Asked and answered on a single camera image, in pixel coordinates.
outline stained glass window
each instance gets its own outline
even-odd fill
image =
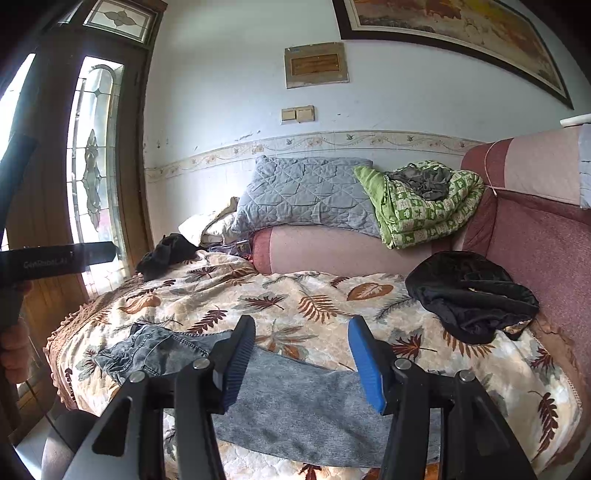
[[[144,43],[154,14],[117,0],[99,0],[84,25],[133,38]]]
[[[82,274],[89,296],[113,290],[129,275],[117,198],[115,125],[124,66],[86,57],[68,130],[66,187],[75,243],[111,241],[118,256]]]

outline glass panel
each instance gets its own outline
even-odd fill
[[[145,42],[154,14],[116,0],[99,0],[84,25]]]
[[[17,108],[18,97],[21,94],[22,86],[31,68],[31,63],[35,54],[31,53],[27,59],[22,63],[18,69],[17,74],[8,85],[6,92],[0,99],[0,160],[6,152],[8,146],[8,140],[10,140],[10,129],[12,127],[12,117],[14,117],[14,111]]]
[[[8,236],[6,235],[6,230],[4,230],[2,234],[2,246],[0,248],[2,251],[8,250]]]
[[[88,295],[112,290],[129,276],[115,171],[115,132],[123,65],[86,57],[72,103],[66,151],[66,182],[72,238],[79,242],[111,241],[114,261],[91,265],[82,278]]]

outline decorative wallpaper border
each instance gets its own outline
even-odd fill
[[[176,177],[195,170],[249,160],[259,155],[316,153],[336,150],[414,150],[464,156],[481,142],[465,138],[419,132],[389,130],[348,130],[315,132],[266,138],[210,150],[164,167],[146,168],[148,183]]]

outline white pillow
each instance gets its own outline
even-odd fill
[[[206,242],[208,244],[216,244],[221,242],[224,245],[227,245],[238,240],[240,235],[232,232],[231,230],[235,219],[236,212],[232,212],[211,224],[211,226],[207,227],[203,232],[202,242]]]
[[[238,197],[231,197],[226,206],[209,213],[198,213],[178,226],[178,231],[193,245],[230,243],[237,238],[230,235],[230,226],[236,218]]]

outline light switch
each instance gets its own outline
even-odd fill
[[[299,123],[314,121],[314,106],[308,105],[295,109],[295,118]]]
[[[282,122],[289,122],[296,119],[296,109],[295,108],[284,108],[281,111],[281,121]]]

